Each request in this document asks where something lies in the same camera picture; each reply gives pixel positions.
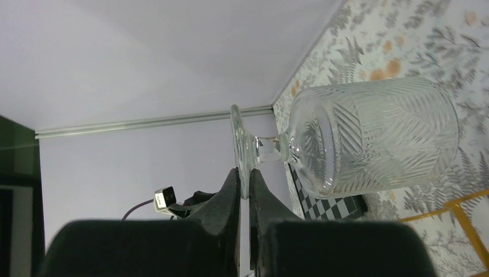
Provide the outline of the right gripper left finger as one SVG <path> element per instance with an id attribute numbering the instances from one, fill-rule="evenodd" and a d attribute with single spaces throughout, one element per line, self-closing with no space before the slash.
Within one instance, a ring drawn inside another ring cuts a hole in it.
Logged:
<path id="1" fill-rule="evenodd" d="M 178 220 L 79 220 L 54 237 L 39 276 L 238 276 L 240 179 Z"/>

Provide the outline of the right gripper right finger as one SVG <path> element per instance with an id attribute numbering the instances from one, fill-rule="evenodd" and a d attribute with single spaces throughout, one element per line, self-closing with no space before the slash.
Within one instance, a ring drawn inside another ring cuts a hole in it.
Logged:
<path id="1" fill-rule="evenodd" d="M 250 173 L 250 268 L 256 276 L 435 276 L 426 247 L 399 222 L 304 220 Z"/>

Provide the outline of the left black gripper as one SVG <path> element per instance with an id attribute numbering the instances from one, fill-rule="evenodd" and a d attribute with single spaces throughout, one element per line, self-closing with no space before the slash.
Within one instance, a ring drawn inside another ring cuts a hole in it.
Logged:
<path id="1" fill-rule="evenodd" d="M 168 207 L 168 212 L 178 219 L 185 219 L 197 212 L 205 205 L 216 193 L 207 193 L 200 190 L 186 199 L 182 204 L 174 203 Z"/>

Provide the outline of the short clear glass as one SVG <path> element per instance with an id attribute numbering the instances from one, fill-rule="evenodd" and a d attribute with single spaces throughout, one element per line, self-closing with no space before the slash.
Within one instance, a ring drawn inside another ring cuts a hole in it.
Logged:
<path id="1" fill-rule="evenodd" d="M 317 199 L 430 184 L 451 166 L 460 140 L 448 93 L 422 77 L 304 89 L 274 137 L 251 134 L 237 105 L 230 116 L 244 199 L 251 171 L 277 160 Z"/>

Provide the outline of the gold wire glass rack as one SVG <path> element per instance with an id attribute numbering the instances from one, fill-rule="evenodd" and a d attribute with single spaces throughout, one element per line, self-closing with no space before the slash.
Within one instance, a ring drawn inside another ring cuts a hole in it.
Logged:
<path id="1" fill-rule="evenodd" d="M 437 276 L 488 276 L 488 237 L 464 208 L 471 200 L 487 197 L 486 189 L 451 200 L 442 209 L 399 220 L 420 235 Z"/>

